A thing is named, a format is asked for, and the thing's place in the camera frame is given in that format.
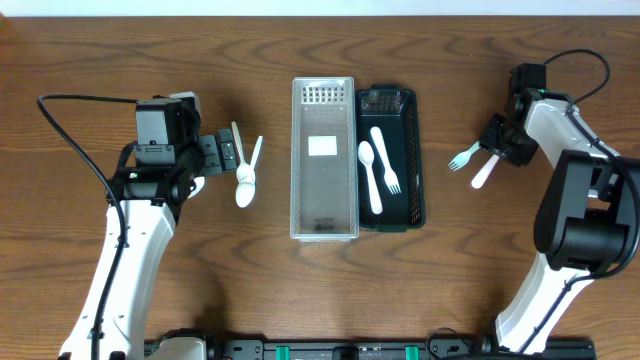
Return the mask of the white spoon of pair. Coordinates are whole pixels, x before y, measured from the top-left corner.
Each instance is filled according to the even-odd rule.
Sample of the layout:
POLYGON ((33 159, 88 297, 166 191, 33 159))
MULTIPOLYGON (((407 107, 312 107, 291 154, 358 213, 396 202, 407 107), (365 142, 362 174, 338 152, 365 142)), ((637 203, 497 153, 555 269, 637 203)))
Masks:
POLYGON ((236 178, 239 183, 242 182, 255 182, 255 171, 251 167, 249 163, 245 161, 244 150, 242 145, 242 140, 240 137, 238 126, 235 122, 231 123, 232 134, 234 138, 234 143, 236 145, 236 150, 238 154, 239 165, 236 170, 236 178))
MULTIPOLYGON (((251 167, 254 169, 256 168, 258 159, 259 159, 259 155, 261 152, 261 148, 262 148, 262 143, 263 143, 263 137, 259 136, 257 138, 252 156, 251 156, 251 161, 249 162, 249 164, 251 165, 251 167)), ((240 208, 245 208, 247 207, 253 200, 254 196, 255 196, 255 192, 256 192, 256 171, 255 171, 255 182, 251 183, 251 182, 242 182, 239 183, 238 182, 238 186, 236 188, 236 193, 235 193, 235 199, 236 199, 236 204, 240 207, 240 208)))

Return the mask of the white spoon diagonal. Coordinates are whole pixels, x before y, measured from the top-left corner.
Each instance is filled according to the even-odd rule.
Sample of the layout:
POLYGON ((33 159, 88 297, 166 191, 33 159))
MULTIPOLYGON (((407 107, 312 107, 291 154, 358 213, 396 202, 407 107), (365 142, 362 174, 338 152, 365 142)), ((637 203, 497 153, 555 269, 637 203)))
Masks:
POLYGON ((192 198, 196 196, 204 188, 205 183, 206 179, 202 176, 194 178, 190 184, 190 193, 188 197, 192 198))

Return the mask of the mint green plastic fork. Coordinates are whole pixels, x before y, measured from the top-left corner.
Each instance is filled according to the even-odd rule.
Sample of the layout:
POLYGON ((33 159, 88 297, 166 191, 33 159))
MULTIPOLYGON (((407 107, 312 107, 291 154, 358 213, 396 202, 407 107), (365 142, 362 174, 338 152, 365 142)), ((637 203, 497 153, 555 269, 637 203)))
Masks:
POLYGON ((457 154, 448 164, 448 167, 452 171, 458 171, 470 161, 471 157, 480 149, 480 142, 476 141, 467 150, 457 154))

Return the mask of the white fork tines up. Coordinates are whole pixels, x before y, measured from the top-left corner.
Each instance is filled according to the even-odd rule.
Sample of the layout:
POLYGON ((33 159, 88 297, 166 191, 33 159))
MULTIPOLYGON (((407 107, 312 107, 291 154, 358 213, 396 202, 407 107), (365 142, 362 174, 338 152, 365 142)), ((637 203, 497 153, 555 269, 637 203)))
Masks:
POLYGON ((480 189, 486 183, 488 177, 492 173, 496 164, 500 160, 500 157, 496 154, 492 155, 491 158, 483 165, 483 167, 476 173, 476 175, 471 180, 471 186, 474 189, 480 189))

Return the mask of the white fork tines down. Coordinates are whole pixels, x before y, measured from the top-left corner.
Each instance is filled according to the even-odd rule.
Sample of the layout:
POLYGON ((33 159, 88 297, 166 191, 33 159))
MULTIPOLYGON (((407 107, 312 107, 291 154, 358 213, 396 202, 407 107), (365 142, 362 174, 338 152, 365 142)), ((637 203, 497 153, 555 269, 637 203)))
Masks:
POLYGON ((387 185, 387 188, 389 189, 390 193, 393 195, 400 194, 401 188, 399 185, 399 180, 396 173, 391 167, 388 152, 386 149, 386 144, 385 144, 381 129, 377 126, 372 127, 370 129, 370 135, 384 167, 383 177, 384 177, 385 184, 387 185))

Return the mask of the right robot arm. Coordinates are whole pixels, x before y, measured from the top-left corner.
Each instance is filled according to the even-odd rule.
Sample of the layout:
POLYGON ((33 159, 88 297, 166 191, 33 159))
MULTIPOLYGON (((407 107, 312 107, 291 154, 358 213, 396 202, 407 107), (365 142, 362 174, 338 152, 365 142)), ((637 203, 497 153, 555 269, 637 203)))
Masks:
POLYGON ((542 151, 553 168, 535 217, 532 268, 495 320, 500 349, 538 354, 580 292, 638 250, 639 162, 597 137, 570 95, 547 88, 543 64, 510 71, 505 112, 491 118, 479 144, 515 166, 542 151))

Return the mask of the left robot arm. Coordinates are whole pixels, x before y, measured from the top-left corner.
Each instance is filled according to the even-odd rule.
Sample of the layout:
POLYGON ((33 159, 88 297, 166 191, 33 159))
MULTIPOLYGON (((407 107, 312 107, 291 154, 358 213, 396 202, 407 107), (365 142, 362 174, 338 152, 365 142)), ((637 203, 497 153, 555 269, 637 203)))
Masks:
POLYGON ((137 138, 108 180, 102 252, 62 359, 141 359, 145 324, 164 251, 183 204, 227 167, 219 140, 201 135, 193 92, 136 104, 137 138))

